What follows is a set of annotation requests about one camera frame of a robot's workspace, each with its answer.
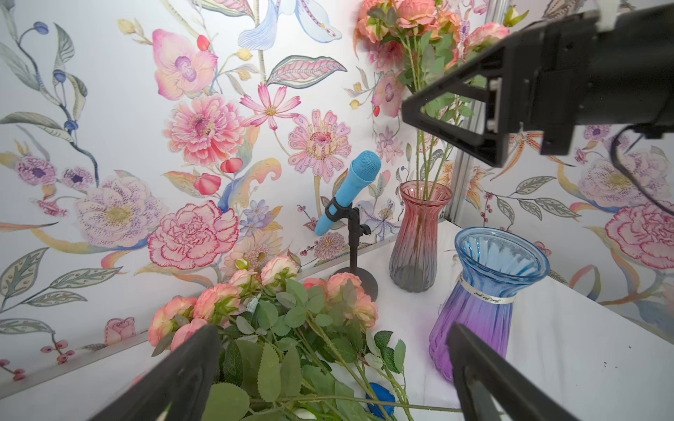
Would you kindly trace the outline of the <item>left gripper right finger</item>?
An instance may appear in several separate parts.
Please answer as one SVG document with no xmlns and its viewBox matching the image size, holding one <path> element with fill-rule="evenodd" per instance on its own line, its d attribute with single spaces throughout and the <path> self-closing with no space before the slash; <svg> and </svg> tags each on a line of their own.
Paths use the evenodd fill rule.
<svg viewBox="0 0 674 421">
<path fill-rule="evenodd" d="M 574 420 L 473 331 L 454 324 L 447 338 L 453 382 L 466 420 Z"/>
</svg>

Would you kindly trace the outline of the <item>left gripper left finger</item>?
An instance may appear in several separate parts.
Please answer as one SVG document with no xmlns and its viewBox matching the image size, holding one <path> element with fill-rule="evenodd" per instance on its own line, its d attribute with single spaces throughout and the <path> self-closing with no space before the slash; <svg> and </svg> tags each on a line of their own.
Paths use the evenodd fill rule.
<svg viewBox="0 0 674 421">
<path fill-rule="evenodd" d="M 200 420 L 219 359 L 213 326 L 199 329 L 94 420 Z"/>
</svg>

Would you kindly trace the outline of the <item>pink rose cluster stem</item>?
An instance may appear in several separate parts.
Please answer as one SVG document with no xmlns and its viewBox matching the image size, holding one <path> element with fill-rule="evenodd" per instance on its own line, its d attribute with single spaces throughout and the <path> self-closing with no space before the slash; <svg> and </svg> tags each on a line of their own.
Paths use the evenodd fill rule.
<svg viewBox="0 0 674 421">
<path fill-rule="evenodd" d="M 403 96 L 415 94 L 440 79 L 446 67 L 456 64 L 462 19 L 448 1 L 363 1 L 356 19 L 356 41 L 363 41 L 380 76 L 371 95 L 374 117 L 400 117 Z M 453 94 L 442 94 L 421 107 L 433 119 L 461 121 L 462 103 Z M 449 158 L 445 147 L 442 159 L 434 155 L 440 140 L 417 130 L 416 180 L 427 192 L 417 198 L 430 200 L 435 194 L 440 170 L 433 176 L 436 161 Z"/>
</svg>

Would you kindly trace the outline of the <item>green stem with leaves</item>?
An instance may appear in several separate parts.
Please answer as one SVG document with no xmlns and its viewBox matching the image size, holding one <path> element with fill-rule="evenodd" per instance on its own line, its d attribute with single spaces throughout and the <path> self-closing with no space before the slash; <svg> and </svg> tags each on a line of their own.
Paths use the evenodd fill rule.
<svg viewBox="0 0 674 421">
<path fill-rule="evenodd" d="M 367 40 L 381 54 L 402 52 L 400 64 L 392 64 L 394 84 L 415 94 L 440 79 L 458 63 L 462 20 L 449 1 L 362 1 L 357 18 L 358 40 Z M 421 108 L 428 117 L 446 123 L 463 123 L 466 103 L 456 94 L 442 94 Z M 444 147 L 442 158 L 436 154 L 437 136 L 417 130 L 416 177 L 426 184 L 423 196 L 430 201 L 440 184 L 442 165 L 452 147 Z"/>
</svg>

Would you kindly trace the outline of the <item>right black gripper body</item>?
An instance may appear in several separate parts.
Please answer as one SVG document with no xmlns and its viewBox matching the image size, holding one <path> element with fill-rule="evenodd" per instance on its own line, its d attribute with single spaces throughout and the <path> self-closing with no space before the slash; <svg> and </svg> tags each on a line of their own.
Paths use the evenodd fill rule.
<svg viewBox="0 0 674 421">
<path fill-rule="evenodd" d="M 565 155 L 576 126 L 673 130 L 673 6 L 621 14 L 611 31 L 586 12 L 537 22 L 486 52 L 500 85 L 486 105 L 486 154 L 507 155 L 510 134 L 543 134 L 542 154 Z"/>
</svg>

